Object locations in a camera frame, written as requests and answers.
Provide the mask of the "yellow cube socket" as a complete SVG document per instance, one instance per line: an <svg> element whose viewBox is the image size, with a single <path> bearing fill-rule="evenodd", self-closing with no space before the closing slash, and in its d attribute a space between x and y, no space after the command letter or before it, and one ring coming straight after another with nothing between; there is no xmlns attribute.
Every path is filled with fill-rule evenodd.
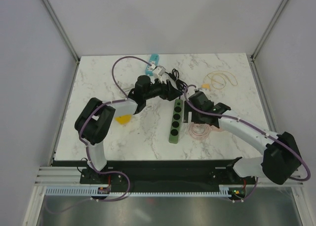
<svg viewBox="0 0 316 226"><path fill-rule="evenodd" d="M130 122L131 118L132 118L132 115L131 115L131 114L127 114L127 115L115 117L115 120L116 120L119 124L125 125L125 124L127 124L127 123Z"/></svg>

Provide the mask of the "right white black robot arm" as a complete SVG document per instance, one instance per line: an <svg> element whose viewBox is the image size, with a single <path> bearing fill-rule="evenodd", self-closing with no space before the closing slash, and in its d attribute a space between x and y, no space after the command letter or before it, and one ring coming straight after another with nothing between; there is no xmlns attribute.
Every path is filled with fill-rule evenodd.
<svg viewBox="0 0 316 226"><path fill-rule="evenodd" d="M283 185L301 166L300 153L294 137L260 128L246 121L223 103L215 104L202 91L186 98L192 112L192 122L223 129L245 141L260 157L238 157L228 166L227 180L238 183L246 177L266 177L277 185Z"/></svg>

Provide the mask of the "green power strip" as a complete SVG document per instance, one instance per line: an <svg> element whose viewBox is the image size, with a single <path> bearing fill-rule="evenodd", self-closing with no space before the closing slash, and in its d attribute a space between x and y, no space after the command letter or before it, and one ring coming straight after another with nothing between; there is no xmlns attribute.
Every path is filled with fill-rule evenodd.
<svg viewBox="0 0 316 226"><path fill-rule="evenodd" d="M169 143L177 144L180 137L180 128L183 120L183 111L184 111L184 101L181 99L176 99L174 103L171 127L169 132Z"/></svg>

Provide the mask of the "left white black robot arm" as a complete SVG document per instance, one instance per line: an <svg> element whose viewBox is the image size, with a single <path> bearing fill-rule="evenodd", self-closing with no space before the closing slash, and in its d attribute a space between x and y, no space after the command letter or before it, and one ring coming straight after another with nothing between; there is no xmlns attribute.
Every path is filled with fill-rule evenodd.
<svg viewBox="0 0 316 226"><path fill-rule="evenodd" d="M104 183L108 179L108 170L104 168L107 160L103 141L113 119L140 113L145 108L146 101L151 98L160 97L173 101L184 90L180 86L174 87L170 80L160 81L156 78L155 82L151 82L148 76L141 75L125 99L102 102L95 97L91 98L75 121L75 129L80 141L86 146L88 165L93 169L92 179L97 183Z"/></svg>

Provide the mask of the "teal power strip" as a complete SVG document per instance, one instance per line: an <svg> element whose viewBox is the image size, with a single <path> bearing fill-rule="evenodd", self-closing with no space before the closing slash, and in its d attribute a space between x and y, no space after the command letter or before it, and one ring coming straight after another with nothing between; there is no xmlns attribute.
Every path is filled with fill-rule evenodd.
<svg viewBox="0 0 316 226"><path fill-rule="evenodd" d="M146 66L145 75L153 76L153 70L158 65L158 62L159 62L159 55L152 54L148 61L149 65Z"/></svg>

